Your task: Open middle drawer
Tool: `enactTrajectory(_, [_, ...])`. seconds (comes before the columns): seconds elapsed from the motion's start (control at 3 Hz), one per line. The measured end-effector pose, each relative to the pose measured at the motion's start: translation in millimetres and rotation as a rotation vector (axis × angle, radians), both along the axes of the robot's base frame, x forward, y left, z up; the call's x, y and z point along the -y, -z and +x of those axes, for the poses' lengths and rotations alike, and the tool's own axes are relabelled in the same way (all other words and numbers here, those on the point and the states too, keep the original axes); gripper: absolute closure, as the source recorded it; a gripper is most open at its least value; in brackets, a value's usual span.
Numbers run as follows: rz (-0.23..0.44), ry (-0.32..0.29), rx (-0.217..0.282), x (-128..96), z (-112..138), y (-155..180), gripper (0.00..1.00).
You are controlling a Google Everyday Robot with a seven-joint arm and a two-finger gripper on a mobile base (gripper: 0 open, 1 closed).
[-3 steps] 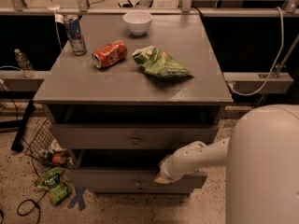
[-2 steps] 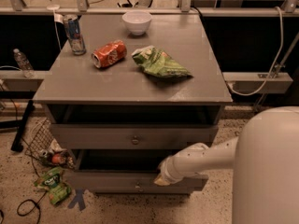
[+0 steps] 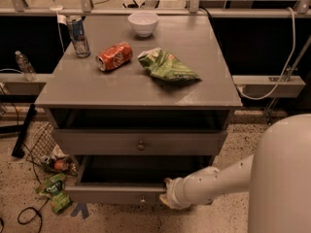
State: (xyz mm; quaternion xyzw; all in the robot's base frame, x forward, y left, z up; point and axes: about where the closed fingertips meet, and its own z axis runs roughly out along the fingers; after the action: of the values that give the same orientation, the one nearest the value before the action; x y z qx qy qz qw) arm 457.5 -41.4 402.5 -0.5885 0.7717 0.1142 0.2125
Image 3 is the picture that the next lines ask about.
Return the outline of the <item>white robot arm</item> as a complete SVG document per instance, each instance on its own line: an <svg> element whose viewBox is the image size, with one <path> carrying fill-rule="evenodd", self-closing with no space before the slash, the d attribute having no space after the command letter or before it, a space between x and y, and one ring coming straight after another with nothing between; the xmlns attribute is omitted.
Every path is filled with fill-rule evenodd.
<svg viewBox="0 0 311 233"><path fill-rule="evenodd" d="M175 210L249 193L249 233L311 233L311 115L289 116L262 134L255 153L220 170L165 180L160 201Z"/></svg>

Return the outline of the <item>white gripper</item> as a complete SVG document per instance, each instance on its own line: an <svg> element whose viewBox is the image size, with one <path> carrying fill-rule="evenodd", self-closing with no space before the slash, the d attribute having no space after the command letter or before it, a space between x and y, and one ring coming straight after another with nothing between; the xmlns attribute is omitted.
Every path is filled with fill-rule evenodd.
<svg viewBox="0 0 311 233"><path fill-rule="evenodd" d="M182 180L182 178L166 178L164 180L166 185L166 191L163 194L159 195L159 200L170 209L183 210L190 207L190 202L185 199L180 199L177 196L178 185L181 183Z"/></svg>

